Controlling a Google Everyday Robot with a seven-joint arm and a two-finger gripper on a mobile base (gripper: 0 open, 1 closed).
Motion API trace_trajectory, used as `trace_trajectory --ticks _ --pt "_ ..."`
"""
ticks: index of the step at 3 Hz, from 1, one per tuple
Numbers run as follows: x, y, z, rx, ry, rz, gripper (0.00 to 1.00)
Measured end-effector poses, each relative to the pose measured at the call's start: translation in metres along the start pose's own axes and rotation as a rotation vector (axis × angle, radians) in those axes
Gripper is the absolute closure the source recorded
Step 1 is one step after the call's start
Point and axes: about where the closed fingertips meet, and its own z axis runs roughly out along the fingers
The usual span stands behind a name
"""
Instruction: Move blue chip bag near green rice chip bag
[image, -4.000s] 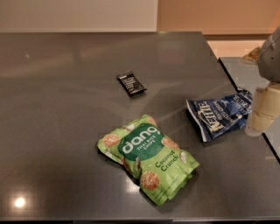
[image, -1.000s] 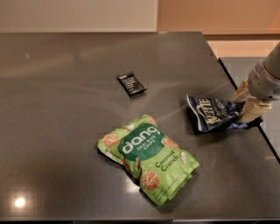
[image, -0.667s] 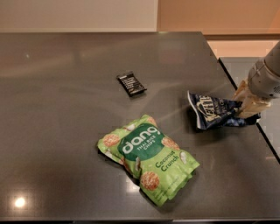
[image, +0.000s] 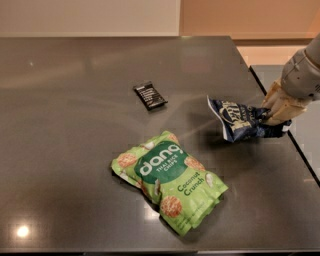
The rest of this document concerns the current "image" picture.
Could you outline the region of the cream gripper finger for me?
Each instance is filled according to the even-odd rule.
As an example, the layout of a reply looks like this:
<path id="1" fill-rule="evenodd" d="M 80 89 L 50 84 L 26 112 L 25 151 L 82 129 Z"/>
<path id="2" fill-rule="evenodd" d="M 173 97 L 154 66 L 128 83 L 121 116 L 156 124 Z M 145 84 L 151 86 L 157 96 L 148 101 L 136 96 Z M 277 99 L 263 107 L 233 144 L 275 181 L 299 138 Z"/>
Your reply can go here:
<path id="1" fill-rule="evenodd" d="M 309 99 L 298 99 L 287 94 L 281 86 L 280 80 L 275 80 L 269 88 L 261 107 L 269 112 L 264 123 L 275 126 L 291 120 L 307 110 Z"/>

